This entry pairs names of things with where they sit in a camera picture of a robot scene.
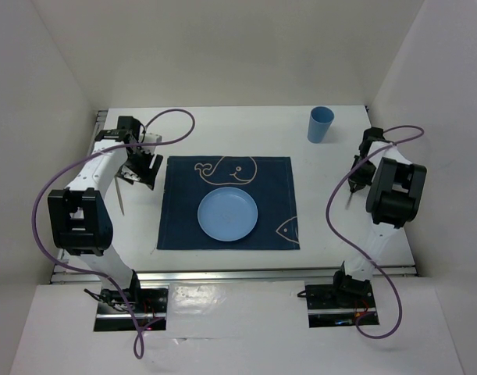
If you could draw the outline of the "silver metal spoon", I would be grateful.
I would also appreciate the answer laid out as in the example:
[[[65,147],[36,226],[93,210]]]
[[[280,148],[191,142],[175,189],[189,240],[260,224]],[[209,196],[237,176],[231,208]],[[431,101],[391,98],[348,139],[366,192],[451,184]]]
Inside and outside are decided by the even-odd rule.
[[[346,202],[346,205],[345,205],[346,210],[348,210],[351,207],[352,199],[353,199],[355,193],[356,193],[356,190],[354,190],[354,189],[351,190],[350,189],[350,194],[348,196],[348,199],[347,199],[347,202]]]

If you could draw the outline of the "silver metal fork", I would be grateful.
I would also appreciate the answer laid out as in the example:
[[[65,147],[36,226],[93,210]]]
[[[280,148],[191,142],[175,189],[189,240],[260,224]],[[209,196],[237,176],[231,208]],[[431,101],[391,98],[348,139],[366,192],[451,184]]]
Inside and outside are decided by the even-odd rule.
[[[120,189],[120,186],[119,186],[119,178],[117,176],[114,177],[114,184],[115,184],[115,188],[116,188],[116,196],[117,196],[117,199],[118,199],[120,212],[122,213],[123,216],[125,216],[123,198],[122,198],[122,193],[121,193],[121,189]]]

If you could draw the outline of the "dark blue whale placemat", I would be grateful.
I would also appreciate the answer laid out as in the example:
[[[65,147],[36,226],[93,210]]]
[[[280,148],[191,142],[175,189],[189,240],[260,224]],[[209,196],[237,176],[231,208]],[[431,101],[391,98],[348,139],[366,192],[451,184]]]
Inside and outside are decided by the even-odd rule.
[[[298,250],[290,158],[169,157],[157,248]]]

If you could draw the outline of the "light blue plastic plate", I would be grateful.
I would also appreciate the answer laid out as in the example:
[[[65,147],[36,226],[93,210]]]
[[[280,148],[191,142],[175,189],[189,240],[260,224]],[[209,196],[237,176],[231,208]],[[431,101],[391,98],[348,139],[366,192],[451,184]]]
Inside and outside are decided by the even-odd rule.
[[[236,187],[221,187],[207,193],[197,210],[198,224],[210,238],[232,242],[248,236],[258,222],[255,200]]]

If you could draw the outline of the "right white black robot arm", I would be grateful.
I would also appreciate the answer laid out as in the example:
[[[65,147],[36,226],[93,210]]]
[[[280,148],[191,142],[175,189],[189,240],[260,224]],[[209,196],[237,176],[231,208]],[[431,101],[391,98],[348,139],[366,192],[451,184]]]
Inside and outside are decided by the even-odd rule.
[[[346,306],[370,292],[371,279],[387,242],[418,214],[427,169],[412,163],[378,127],[365,130],[347,182],[350,192],[369,188],[365,211],[370,231],[354,258],[343,261],[329,287],[332,303]]]

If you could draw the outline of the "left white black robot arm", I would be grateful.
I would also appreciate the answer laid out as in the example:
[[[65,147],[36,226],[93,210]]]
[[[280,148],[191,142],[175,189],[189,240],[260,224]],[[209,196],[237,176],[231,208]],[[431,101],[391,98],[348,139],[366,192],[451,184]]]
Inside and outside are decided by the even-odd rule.
[[[102,130],[94,139],[98,157],[86,162],[78,175],[62,190],[48,194],[48,210],[56,247],[75,256],[96,273],[110,276],[101,281],[98,300],[114,302],[126,312],[143,302],[140,281],[112,245],[113,224],[104,202],[110,184],[119,178],[155,187],[163,157],[152,147],[139,145],[144,136],[141,122],[121,116],[117,127]]]

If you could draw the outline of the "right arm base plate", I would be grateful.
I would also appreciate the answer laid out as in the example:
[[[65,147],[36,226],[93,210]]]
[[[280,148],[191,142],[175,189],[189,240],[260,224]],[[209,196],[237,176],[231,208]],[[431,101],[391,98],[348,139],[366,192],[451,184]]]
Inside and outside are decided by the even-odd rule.
[[[304,299],[310,328],[379,325],[372,290],[362,296],[337,294],[330,284],[306,284],[297,297]]]

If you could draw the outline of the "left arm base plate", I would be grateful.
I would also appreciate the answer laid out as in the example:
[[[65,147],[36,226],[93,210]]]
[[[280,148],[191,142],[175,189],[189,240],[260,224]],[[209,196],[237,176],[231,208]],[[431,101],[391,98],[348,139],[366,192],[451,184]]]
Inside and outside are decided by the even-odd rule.
[[[139,290],[137,300],[128,297],[127,305],[117,291],[102,289],[100,293],[84,290],[98,304],[94,321],[94,332],[135,331],[128,305],[133,310],[137,324],[147,331],[166,330],[169,287],[150,287]]]

